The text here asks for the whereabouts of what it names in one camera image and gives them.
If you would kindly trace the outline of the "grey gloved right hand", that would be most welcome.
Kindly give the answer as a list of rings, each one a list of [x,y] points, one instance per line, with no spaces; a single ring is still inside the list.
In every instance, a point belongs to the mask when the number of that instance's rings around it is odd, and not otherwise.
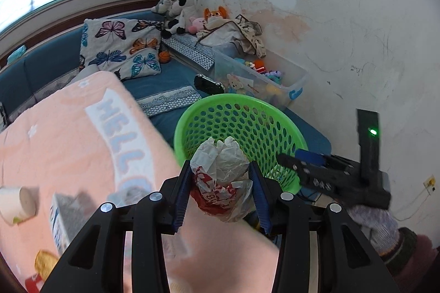
[[[398,246],[400,232],[389,211],[356,205],[348,208],[348,215],[380,256],[391,253]]]

